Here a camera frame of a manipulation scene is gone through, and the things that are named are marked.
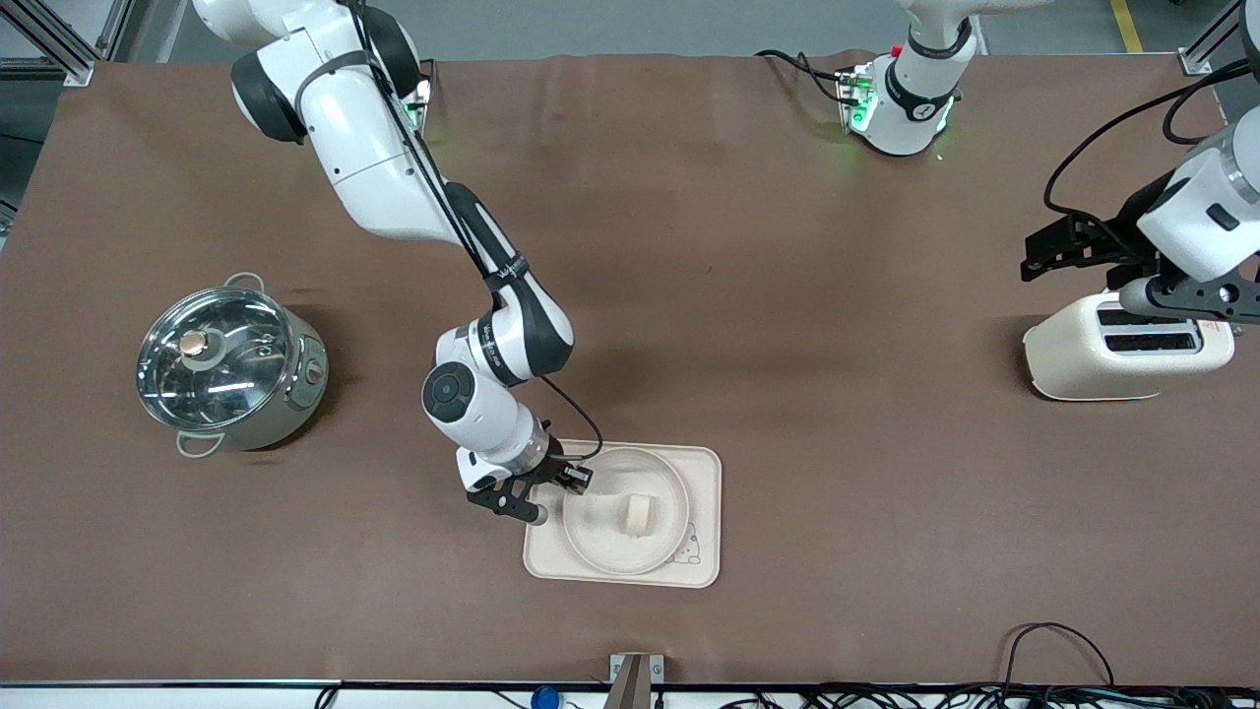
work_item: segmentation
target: brown table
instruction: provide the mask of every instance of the brown table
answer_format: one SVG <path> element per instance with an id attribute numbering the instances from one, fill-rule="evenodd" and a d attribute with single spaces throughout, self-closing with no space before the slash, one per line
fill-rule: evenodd
<path id="1" fill-rule="evenodd" d="M 980 58 L 950 130 L 892 159 L 761 59 L 442 64 L 435 152 L 572 316 L 559 382 L 614 440 L 724 461 L 721 577 L 677 591 L 534 579 L 522 528 L 464 500 L 418 402 L 435 337 L 485 306 L 457 248 L 357 228 L 227 67 L 101 65 L 0 256 L 0 672 L 583 679 L 649 649 L 685 681 L 975 680 L 1056 620 L 1121 683 L 1260 683 L 1250 337 L 1124 406 L 1037 399 L 1017 344 L 1102 287 L 1019 282 L 1047 173 L 1183 81 L 1167 55 Z M 1063 200 L 1110 213 L 1173 165 L 1158 117 Z M 1216 126 L 1205 97 L 1183 130 Z M 289 446 L 184 461 L 136 400 L 139 340 L 242 268 L 321 331 L 331 389 Z M 1099 678 L 1047 636 L 1017 679 Z"/>

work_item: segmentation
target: round transparent lid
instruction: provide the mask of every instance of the round transparent lid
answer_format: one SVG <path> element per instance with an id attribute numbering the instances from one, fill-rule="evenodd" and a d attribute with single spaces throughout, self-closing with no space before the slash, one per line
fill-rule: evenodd
<path id="1" fill-rule="evenodd" d="M 213 287 L 176 302 L 140 345 L 136 388 L 159 422 L 207 431 L 271 399 L 290 359 L 289 317 L 244 287 Z"/>

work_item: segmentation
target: lid knob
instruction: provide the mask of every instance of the lid knob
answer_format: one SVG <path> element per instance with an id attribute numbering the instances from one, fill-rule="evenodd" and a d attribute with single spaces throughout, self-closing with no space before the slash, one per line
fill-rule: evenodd
<path id="1" fill-rule="evenodd" d="M 179 337 L 179 351 L 185 358 L 197 358 L 198 354 L 205 351 L 207 346 L 209 346 L 209 337 L 199 329 L 194 329 Z"/>

